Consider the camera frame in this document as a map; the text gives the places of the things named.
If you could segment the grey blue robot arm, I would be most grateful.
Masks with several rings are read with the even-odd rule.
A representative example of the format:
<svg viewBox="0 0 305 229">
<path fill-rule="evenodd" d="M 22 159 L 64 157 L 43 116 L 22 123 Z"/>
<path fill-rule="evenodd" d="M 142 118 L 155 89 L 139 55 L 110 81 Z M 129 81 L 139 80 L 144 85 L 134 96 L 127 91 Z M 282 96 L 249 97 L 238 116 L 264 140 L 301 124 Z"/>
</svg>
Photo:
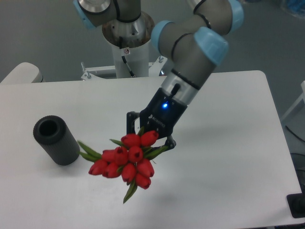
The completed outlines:
<svg viewBox="0 0 305 229">
<path fill-rule="evenodd" d="M 147 107 L 127 114 L 127 133 L 134 133 L 140 121 L 141 135 L 156 133 L 166 138 L 163 146 L 149 151 L 150 156 L 173 149 L 173 127 L 187 106 L 220 65 L 228 52 L 224 36 L 238 29 L 244 11 L 237 0 L 192 0 L 192 17 L 183 22 L 161 21 L 154 24 L 141 10 L 138 0 L 76 0 L 76 8 L 88 28 L 101 27 L 112 47 L 116 76 L 147 77 L 147 43 L 174 63 Z"/>
</svg>

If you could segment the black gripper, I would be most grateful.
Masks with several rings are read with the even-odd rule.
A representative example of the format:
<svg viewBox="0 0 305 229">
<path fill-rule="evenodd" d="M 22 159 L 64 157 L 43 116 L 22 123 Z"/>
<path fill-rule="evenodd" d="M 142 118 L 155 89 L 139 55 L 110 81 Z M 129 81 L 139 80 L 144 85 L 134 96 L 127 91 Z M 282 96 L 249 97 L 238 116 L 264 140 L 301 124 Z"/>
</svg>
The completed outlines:
<svg viewBox="0 0 305 229">
<path fill-rule="evenodd" d="M 139 119 L 140 127 L 145 132 L 156 131 L 159 139 L 166 137 L 165 143 L 158 149 L 162 152 L 176 147 L 173 136 L 173 128 L 185 112 L 187 105 L 174 99 L 180 87 L 174 87 L 168 94 L 163 88 L 159 88 L 147 107 L 141 112 L 130 111 L 126 114 L 126 134 L 135 134 L 135 121 Z"/>
</svg>

